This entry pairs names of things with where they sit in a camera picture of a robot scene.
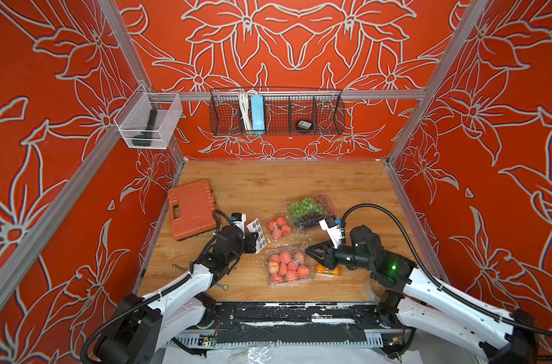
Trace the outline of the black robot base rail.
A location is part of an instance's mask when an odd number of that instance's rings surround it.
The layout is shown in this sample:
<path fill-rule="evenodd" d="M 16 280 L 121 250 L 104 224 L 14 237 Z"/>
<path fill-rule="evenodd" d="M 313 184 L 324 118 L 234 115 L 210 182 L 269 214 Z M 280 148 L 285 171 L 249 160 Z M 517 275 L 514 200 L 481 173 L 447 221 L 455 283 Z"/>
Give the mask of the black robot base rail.
<path fill-rule="evenodd" d="M 220 302 L 207 328 L 192 326 L 171 340 L 190 349 L 253 346 L 382 348 L 403 334 L 382 324 L 372 302 Z"/>

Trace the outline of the fruit sticker sheet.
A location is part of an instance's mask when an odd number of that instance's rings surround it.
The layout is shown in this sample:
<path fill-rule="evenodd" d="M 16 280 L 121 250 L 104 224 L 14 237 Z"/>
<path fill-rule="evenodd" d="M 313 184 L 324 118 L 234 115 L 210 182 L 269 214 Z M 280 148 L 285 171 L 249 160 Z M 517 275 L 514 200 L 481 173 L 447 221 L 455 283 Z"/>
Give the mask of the fruit sticker sheet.
<path fill-rule="evenodd" d="M 261 223 L 258 218 L 251 221 L 247 225 L 248 232 L 254 236 L 253 239 L 253 253 L 259 254 L 268 245 L 267 239 L 262 230 Z"/>

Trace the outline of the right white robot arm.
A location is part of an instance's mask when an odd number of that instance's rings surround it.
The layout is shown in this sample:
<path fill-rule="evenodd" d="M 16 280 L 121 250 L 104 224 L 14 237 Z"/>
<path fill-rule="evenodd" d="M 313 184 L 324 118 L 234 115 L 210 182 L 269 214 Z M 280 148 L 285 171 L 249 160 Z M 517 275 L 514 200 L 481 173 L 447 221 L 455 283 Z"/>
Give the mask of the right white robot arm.
<path fill-rule="evenodd" d="M 349 215 L 322 220 L 329 240 L 306 248 L 306 255 L 329 269 L 367 270 L 386 289 L 377 305 L 385 325 L 428 332 L 488 363 L 552 362 L 552 354 L 539 352 L 539 338 L 552 339 L 552 332 L 536 327 L 532 315 L 491 306 L 450 286 L 433 276 L 419 255 L 408 259 L 386 250 L 365 225 L 347 232 Z"/>

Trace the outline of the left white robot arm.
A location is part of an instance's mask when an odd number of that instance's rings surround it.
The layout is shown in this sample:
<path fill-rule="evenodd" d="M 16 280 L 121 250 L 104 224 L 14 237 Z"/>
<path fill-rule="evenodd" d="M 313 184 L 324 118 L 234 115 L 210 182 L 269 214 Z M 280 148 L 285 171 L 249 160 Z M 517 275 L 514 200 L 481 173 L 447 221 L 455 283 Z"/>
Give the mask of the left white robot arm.
<path fill-rule="evenodd" d="M 83 363 L 148 363 L 157 350 L 191 326 L 215 319 L 215 300 L 207 294 L 229 275 L 245 254 L 266 245 L 259 220 L 244 214 L 227 217 L 189 268 L 150 294 L 128 294 L 80 351 Z"/>

